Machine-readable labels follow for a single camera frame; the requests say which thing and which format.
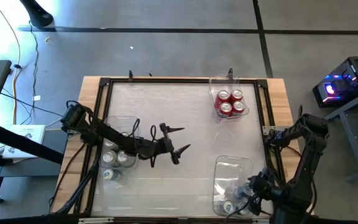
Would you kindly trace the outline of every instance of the wooden table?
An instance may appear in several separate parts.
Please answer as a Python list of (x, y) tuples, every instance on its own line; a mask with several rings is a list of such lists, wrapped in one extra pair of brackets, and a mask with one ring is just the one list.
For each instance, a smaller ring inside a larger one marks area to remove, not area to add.
[[(95, 101), (96, 101), (96, 95), (98, 94), (98, 88), (99, 88), (99, 80), (102, 77), (84, 77), (80, 96), (78, 98), (78, 102), (82, 105), (85, 105), (91, 109), (94, 108)], [(153, 79), (153, 77), (137, 77), (137, 78), (150, 78)], [(270, 101), (272, 104), (273, 109), (273, 116), (275, 120), (276, 126), (291, 126), (293, 124), (290, 105), (288, 104), (288, 98), (287, 98), (287, 92), (285, 90), (285, 84), (284, 80), (281, 78), (268, 78), (268, 90), (270, 93)], [(261, 94), (261, 100), (262, 100), (262, 107), (264, 109), (264, 118), (266, 125), (269, 125), (269, 120), (267, 116), (267, 110), (266, 110), (266, 103), (264, 101), (264, 95), (263, 92), (260, 92)], [(103, 109), (104, 109), (104, 102), (106, 101), (106, 95), (107, 95), (107, 89), (105, 88), (103, 91), (103, 95), (101, 98), (101, 106), (99, 109), (99, 117), (102, 117)], [(63, 174), (63, 171), (66, 169), (68, 161), (72, 158), (74, 153), (81, 147), (82, 142), (80, 141), (79, 135), (73, 136), (70, 138), (67, 142), (67, 147), (65, 151), (64, 160), (62, 163), (62, 167), (60, 169), (60, 175), (59, 180)], [(292, 141), (290, 144), (291, 147), (295, 148), (299, 151), (298, 142)], [(94, 158), (94, 152), (96, 150), (96, 147), (93, 149), (93, 153), (91, 155), (89, 166), (92, 164), (93, 158)], [(55, 212), (59, 208), (63, 206), (63, 204), (70, 198), (73, 191), (78, 186), (79, 180), (80, 180), (80, 174), (81, 169), (84, 161), (85, 156), (85, 150), (82, 150), (77, 157), (74, 159), (74, 161), (71, 163), (71, 166), (68, 168), (67, 174), (65, 178), (62, 181), (62, 184), (60, 185), (60, 188), (57, 192), (57, 196), (55, 198), (55, 201), (52, 206), (52, 211)], [(283, 167), (285, 172), (285, 178), (287, 180), (291, 179), (296, 171), (296, 167), (299, 162), (299, 156), (296, 155), (294, 152), (291, 152), (291, 150), (283, 150), (282, 151), (282, 161), (283, 161)], [(85, 188), (83, 197), (82, 197), (82, 203), (81, 203), (81, 209), (82, 212), (85, 209), (86, 205), (86, 199), (88, 198), (89, 193), (89, 186), (88, 185)]]

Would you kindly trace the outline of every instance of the concrete floor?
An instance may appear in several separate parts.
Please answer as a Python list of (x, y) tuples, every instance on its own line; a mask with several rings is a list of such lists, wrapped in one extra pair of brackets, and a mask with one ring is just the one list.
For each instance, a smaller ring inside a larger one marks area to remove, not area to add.
[[(256, 29), (252, 1), (244, 0), (38, 0), (58, 27)], [(358, 1), (259, 0), (265, 29), (358, 30)], [(29, 17), (18, 0), (0, 0), (0, 8), (14, 26), (27, 25)], [(4, 20), (0, 15), (0, 24)], [(36, 105), (57, 113), (66, 100), (76, 100), (85, 75), (208, 77), (232, 67), (241, 77), (266, 77), (257, 34), (164, 34), (36, 32), (39, 72)], [(18, 98), (32, 98), (35, 42), (30, 32), (17, 32), (21, 43)], [(50, 37), (49, 44), (45, 38)], [(312, 87), (348, 56), (358, 55), (358, 35), (266, 35), (275, 78), (284, 78), (292, 114), (299, 104), (305, 113), (324, 116)], [(0, 59), (17, 60), (11, 31), (0, 26)], [(11, 91), (12, 77), (5, 88)], [(0, 125), (11, 124), (12, 100), (0, 99)], [(18, 122), (26, 118), (19, 105)], [(35, 112), (34, 124), (48, 124), (55, 115)], [(341, 124), (330, 125), (329, 145), (315, 175), (318, 189), (316, 214), (326, 218), (358, 220), (358, 183), (346, 175), (357, 171)], [(10, 178), (0, 195), (0, 218), (41, 215), (47, 211), (57, 178)]]

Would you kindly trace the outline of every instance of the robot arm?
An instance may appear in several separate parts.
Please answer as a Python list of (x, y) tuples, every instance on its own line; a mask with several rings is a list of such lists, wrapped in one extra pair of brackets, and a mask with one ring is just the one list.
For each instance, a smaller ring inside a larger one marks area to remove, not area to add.
[[(66, 113), (62, 119), (62, 129), (70, 133), (76, 131), (81, 133), (81, 140), (91, 146), (97, 145), (102, 142), (104, 138), (116, 143), (121, 150), (130, 156), (138, 156), (139, 159), (153, 160), (160, 154), (170, 153), (172, 162), (176, 165), (179, 164), (180, 155), (190, 145), (186, 145), (178, 150), (174, 150), (172, 140), (169, 138), (168, 133), (174, 131), (180, 131), (184, 128), (171, 128), (166, 126), (165, 123), (160, 124), (160, 130), (163, 132), (164, 137), (153, 140), (144, 139), (142, 137), (135, 136), (135, 131), (140, 123), (138, 119), (132, 133), (128, 133), (128, 136), (111, 128), (105, 124), (101, 119), (93, 116), (91, 109), (75, 102), (75, 105), (70, 105), (67, 108)], [(89, 124), (86, 122), (86, 114), (90, 116)]]
[(255, 194), (277, 205), (272, 223), (301, 223), (311, 204), (311, 183), (319, 158), (323, 155), (328, 137), (328, 125), (323, 118), (310, 114), (301, 115), (298, 121), (284, 131), (270, 130), (265, 143), (287, 147), (292, 139), (305, 139), (305, 148), (294, 177), (285, 186), (276, 187), (261, 174), (250, 178), (250, 187)]

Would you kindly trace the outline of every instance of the black metal frame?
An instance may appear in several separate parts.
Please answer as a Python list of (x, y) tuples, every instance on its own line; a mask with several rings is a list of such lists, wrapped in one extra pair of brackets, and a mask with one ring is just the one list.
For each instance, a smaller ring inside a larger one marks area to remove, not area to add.
[[(197, 79), (197, 78), (157, 78), (157, 77), (153, 77), (153, 78), (133, 78), (133, 79), (129, 79), (129, 78), (101, 78), (99, 81), (99, 88), (98, 88), (98, 95), (96, 97), (96, 103), (95, 103), (95, 107), (94, 107), (94, 111), (95, 114), (99, 113), (99, 108), (101, 106), (101, 97), (103, 95), (103, 88), (105, 88), (106, 86), (108, 87), (107, 90), (107, 96), (106, 96), (106, 102), (104, 104), (104, 111), (103, 111), (103, 119), (106, 119), (108, 116), (108, 111), (109, 111), (109, 107), (110, 107), (110, 101), (111, 101), (111, 95), (112, 95), (112, 88), (114, 83), (127, 83), (127, 82), (132, 82), (132, 83), (208, 83), (208, 79)], [(272, 110), (272, 105), (270, 102), (270, 95), (269, 95), (269, 87), (267, 85), (267, 80), (266, 79), (255, 79), (255, 80), (245, 80), (245, 79), (241, 79), (240, 84), (251, 84), (254, 87), (255, 90), (255, 99), (257, 102), (257, 109), (258, 109), (258, 116), (259, 116), (259, 123), (260, 123), (260, 133), (262, 135), (262, 139), (264, 139), (264, 135), (263, 135), (263, 129), (262, 127), (265, 126), (265, 118), (264, 118), (264, 113), (263, 113), (263, 109), (262, 109), (262, 102), (261, 102), (261, 97), (260, 97), (260, 88), (262, 88), (263, 92), (264, 92), (264, 98), (265, 98), (265, 102), (266, 102), (266, 109), (267, 109), (267, 114), (268, 114), (268, 120), (269, 120), (269, 125), (273, 126), (274, 125), (274, 117), (273, 117), (273, 110)], [(98, 145), (97, 146), (97, 150), (96, 150), (96, 155), (95, 157), (99, 157), (101, 154), (101, 149), (102, 149), (102, 145)], [(90, 152), (91, 149), (87, 148), (87, 151), (89, 152), (89, 155), (85, 155), (84, 158), (84, 164), (83, 164), (83, 170), (81, 171), (82, 174), (86, 173), (86, 170), (84, 169), (88, 169), (88, 164), (90, 162)], [(272, 162), (272, 158), (270, 156), (270, 150), (269, 150), (269, 146), (264, 144), (264, 151), (265, 151), (265, 160), (266, 163), (268, 165), (269, 168), (274, 169), (273, 166), (273, 162)], [(281, 158), (281, 154), (278, 151), (275, 151), (274, 156), (276, 158), (276, 163), (278, 166), (278, 178), (281, 178), (283, 181), (285, 181), (285, 176), (284, 176), (284, 171), (283, 171), (283, 164), (282, 164), (282, 158)], [(91, 184), (90, 184), (90, 188), (89, 188), (89, 194), (88, 194), (88, 199), (87, 199), (87, 203), (86, 203), (86, 207), (84, 210), (84, 214), (86, 214), (88, 217), (90, 217), (91, 215), (91, 208), (93, 206), (93, 199), (94, 199), (94, 192), (96, 190), (96, 181), (97, 181), (98, 175), (95, 175), (92, 179), (91, 179)], [(81, 198), (82, 195), (79, 197), (77, 203), (76, 203), (76, 210), (75, 213), (79, 213), (80, 212), (80, 205), (81, 205)], [(175, 222), (178, 219), (177, 218), (130, 218), (131, 221), (136, 220), (137, 222), (144, 222), (145, 220), (147, 220), (147, 222)], [(192, 223), (203, 223), (203, 222), (216, 222), (216, 221), (220, 221), (220, 218), (193, 218), (192, 220), (194, 220), (195, 222)], [(114, 217), (114, 222), (129, 222), (129, 220), (127, 220), (127, 218), (124, 217)]]

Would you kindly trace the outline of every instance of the clear plastic bin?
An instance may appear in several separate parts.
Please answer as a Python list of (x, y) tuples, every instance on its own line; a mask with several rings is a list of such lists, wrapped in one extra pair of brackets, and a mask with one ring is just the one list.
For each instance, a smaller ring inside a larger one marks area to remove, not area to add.
[(218, 115), (218, 109), (215, 108), (215, 99), (216, 99), (216, 96), (218, 95), (218, 93), (222, 90), (227, 91), (229, 94), (231, 94), (231, 92), (233, 90), (241, 90), (240, 79), (238, 77), (234, 78), (233, 74), (218, 75), (218, 76), (209, 78), (209, 95), (211, 98), (213, 117), (217, 123), (221, 124), (221, 123), (235, 122), (249, 113), (249, 109), (248, 109), (246, 101), (244, 100), (244, 97), (243, 97), (241, 99), (241, 101), (244, 104), (245, 108), (241, 115), (230, 116), (227, 118), (220, 117)]
[[(122, 134), (128, 134), (130, 135), (132, 133), (132, 129), (134, 127), (134, 123), (136, 122), (137, 117), (135, 116), (110, 116), (104, 120), (106, 124), (108, 124), (110, 127), (114, 128), (116, 131), (122, 133)], [(139, 128), (136, 129), (134, 136), (140, 136)], [(105, 152), (112, 151), (112, 153), (115, 155), (115, 159), (117, 159), (117, 155), (120, 151), (120, 148), (115, 143), (104, 139), (103, 141), (103, 148), (102, 148), (102, 156), (99, 160), (100, 170), (99, 173), (102, 174), (103, 170), (105, 169), (113, 169), (118, 170), (118, 172), (122, 175), (123, 178), (120, 178), (120, 183), (125, 182), (125, 176), (128, 172), (130, 172), (132, 169), (136, 169), (137, 167), (137, 158), (135, 158), (135, 164), (131, 167), (124, 167), (121, 166), (118, 162), (115, 162), (113, 164), (106, 164), (103, 162), (103, 155)]]
[[(213, 210), (217, 215), (228, 216), (241, 203), (246, 203), (249, 196), (238, 194), (238, 189), (249, 183), (248, 178), (252, 176), (254, 164), (251, 160), (235, 156), (219, 156), (216, 159), (214, 172), (214, 195)], [(245, 208), (241, 214), (235, 214), (237, 218), (251, 218), (250, 211)]]

